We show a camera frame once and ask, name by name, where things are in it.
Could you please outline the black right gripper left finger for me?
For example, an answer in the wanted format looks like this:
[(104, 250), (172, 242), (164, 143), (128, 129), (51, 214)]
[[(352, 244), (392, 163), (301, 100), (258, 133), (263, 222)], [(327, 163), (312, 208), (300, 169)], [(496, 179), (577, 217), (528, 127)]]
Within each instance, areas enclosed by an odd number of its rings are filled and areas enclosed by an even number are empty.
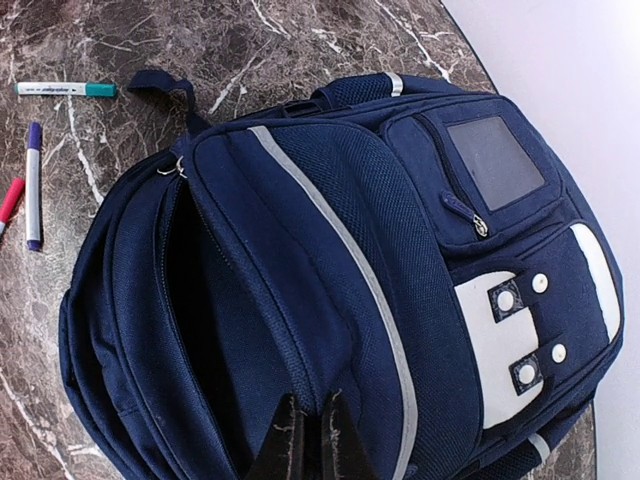
[(303, 479), (305, 414), (294, 394), (281, 397), (248, 480)]

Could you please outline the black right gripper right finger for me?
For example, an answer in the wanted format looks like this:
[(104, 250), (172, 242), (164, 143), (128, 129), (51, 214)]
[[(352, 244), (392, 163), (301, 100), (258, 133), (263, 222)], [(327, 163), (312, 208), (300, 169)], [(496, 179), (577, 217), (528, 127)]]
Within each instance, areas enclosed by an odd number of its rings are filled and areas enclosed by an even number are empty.
[(322, 413), (321, 478), (378, 479), (341, 391), (329, 395)]

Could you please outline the navy blue student backpack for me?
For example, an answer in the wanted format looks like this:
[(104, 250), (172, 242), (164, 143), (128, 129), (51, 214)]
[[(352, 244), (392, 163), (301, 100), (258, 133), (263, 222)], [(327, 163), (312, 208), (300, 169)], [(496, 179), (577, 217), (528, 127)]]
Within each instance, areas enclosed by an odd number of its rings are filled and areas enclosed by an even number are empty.
[(623, 344), (588, 202), (510, 99), (378, 73), (211, 125), (105, 197), (59, 317), (68, 399), (128, 479), (247, 479), (275, 410), (304, 478), (341, 391), (378, 479), (518, 479)]

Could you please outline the red capped white marker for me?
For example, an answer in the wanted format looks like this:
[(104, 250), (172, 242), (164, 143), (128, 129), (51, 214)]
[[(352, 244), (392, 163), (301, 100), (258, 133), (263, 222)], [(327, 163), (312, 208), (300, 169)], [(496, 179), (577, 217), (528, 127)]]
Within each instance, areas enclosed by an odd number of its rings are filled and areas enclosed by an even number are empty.
[(9, 219), (24, 191), (25, 180), (14, 178), (1, 204), (0, 211), (0, 233), (4, 234)]

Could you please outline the purple capped white marker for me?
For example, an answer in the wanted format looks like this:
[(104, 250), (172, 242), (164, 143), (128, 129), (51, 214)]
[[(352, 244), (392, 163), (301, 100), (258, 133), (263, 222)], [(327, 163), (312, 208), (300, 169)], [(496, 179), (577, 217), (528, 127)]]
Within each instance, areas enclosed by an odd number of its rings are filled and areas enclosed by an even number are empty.
[(41, 227), (41, 147), (42, 127), (38, 122), (29, 125), (25, 168), (25, 234), (30, 251), (42, 248)]

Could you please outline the teal capped white marker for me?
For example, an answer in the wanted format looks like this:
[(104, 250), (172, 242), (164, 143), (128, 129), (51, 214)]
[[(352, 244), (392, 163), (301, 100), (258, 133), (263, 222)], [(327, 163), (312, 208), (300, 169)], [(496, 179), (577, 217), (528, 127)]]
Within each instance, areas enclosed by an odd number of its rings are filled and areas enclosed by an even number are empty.
[(114, 98), (115, 84), (83, 82), (18, 82), (14, 91), (21, 96), (85, 96), (93, 98)]

